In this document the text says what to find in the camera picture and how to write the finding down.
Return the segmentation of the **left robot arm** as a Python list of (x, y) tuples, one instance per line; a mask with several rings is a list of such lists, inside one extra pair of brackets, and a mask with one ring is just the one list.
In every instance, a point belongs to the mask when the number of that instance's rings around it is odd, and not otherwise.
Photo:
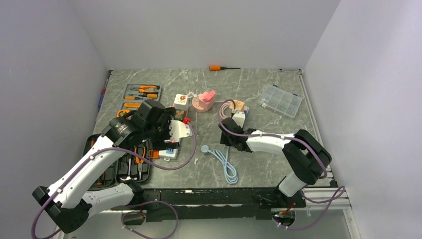
[(175, 119), (173, 107), (155, 100), (141, 103), (137, 110), (113, 118), (94, 145), (64, 176), (48, 187), (40, 186), (33, 197), (60, 231), (68, 234), (93, 215), (118, 206), (139, 208), (144, 190), (131, 179), (99, 191), (91, 186), (112, 164), (144, 141), (155, 150), (175, 148), (175, 138), (191, 136), (189, 123)]

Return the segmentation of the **pink round socket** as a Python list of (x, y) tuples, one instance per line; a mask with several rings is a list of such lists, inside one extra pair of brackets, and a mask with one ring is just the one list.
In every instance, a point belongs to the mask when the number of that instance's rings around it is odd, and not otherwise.
[(194, 94), (192, 98), (192, 107), (199, 113), (204, 113), (210, 110), (214, 105), (215, 90), (205, 91), (202, 94)]

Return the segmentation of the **grey tool tray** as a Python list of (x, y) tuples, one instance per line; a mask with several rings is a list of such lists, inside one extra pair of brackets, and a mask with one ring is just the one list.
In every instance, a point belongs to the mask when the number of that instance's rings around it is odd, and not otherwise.
[(145, 100), (159, 101), (161, 92), (161, 85), (127, 84), (122, 97), (123, 101), (120, 103), (116, 117), (121, 117), (130, 111), (137, 110)]

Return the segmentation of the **clear plastic screw box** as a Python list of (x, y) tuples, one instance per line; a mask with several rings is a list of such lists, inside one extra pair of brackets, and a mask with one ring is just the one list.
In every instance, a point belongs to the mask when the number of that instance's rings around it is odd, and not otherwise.
[(261, 93), (258, 105), (280, 115), (294, 118), (303, 98), (276, 85), (267, 85)]

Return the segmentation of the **light blue power strip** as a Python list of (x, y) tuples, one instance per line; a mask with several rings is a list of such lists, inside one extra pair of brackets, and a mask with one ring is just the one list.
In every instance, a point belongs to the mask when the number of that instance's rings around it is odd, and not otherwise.
[(250, 110), (250, 107), (244, 106), (243, 112), (244, 112), (245, 118), (248, 116), (249, 110)]

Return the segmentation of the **tan cube adapter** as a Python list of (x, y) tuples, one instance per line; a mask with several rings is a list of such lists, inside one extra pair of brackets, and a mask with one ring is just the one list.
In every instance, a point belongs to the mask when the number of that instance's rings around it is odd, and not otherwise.
[(245, 111), (246, 110), (246, 106), (245, 103), (243, 101), (239, 101), (239, 100), (233, 100), (234, 104), (232, 102), (230, 102), (230, 106), (229, 108), (232, 111)]

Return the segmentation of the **white power strip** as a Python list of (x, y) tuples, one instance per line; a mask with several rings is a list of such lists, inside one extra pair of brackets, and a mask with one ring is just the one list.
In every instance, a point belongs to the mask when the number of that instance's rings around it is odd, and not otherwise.
[[(177, 94), (173, 103), (175, 108), (174, 120), (171, 121), (169, 126), (170, 139), (166, 140), (169, 143), (179, 143), (183, 137), (188, 137), (191, 133), (188, 133), (188, 126), (183, 122), (187, 117), (189, 110), (189, 98), (187, 95)], [(176, 159), (178, 154), (179, 146), (175, 149), (165, 149), (159, 151), (159, 157), (164, 161), (171, 161)]]

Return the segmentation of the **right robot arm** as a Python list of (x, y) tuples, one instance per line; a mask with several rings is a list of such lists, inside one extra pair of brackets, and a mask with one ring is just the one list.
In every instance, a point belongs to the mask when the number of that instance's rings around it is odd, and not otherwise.
[(222, 132), (222, 144), (250, 153), (283, 155), (287, 159), (292, 172), (282, 179), (274, 193), (274, 200), (281, 207), (289, 205), (294, 195), (307, 185), (327, 177), (332, 157), (304, 129), (292, 134), (267, 133), (253, 128), (243, 130), (232, 118), (220, 120), (218, 126)]

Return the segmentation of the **black tool case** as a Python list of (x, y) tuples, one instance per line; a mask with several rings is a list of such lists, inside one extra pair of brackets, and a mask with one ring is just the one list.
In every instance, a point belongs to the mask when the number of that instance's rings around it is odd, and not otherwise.
[[(86, 154), (92, 146), (94, 146), (94, 143), (96, 140), (101, 136), (101, 134), (93, 134), (90, 135), (85, 143), (83, 154)], [(145, 158), (148, 160), (158, 159), (158, 151), (152, 150), (150, 147), (150, 142), (144, 142), (140, 144), (139, 146), (146, 146), (146, 153)], [(137, 172), (137, 165), (135, 164), (135, 157), (130, 154), (125, 154), (121, 158), (119, 158), (117, 161), (115, 161), (112, 165), (110, 165), (103, 173), (102, 175), (91, 185), (89, 188), (89, 191), (98, 191), (106, 188), (110, 188), (112, 186), (115, 186), (118, 183), (122, 182), (122, 178), (126, 178), (128, 174), (130, 173), (131, 179), (135, 183), (139, 184), (145, 184), (152, 172), (152, 167), (150, 164), (146, 163), (144, 161), (142, 166), (142, 179), (138, 179), (138, 172)]]

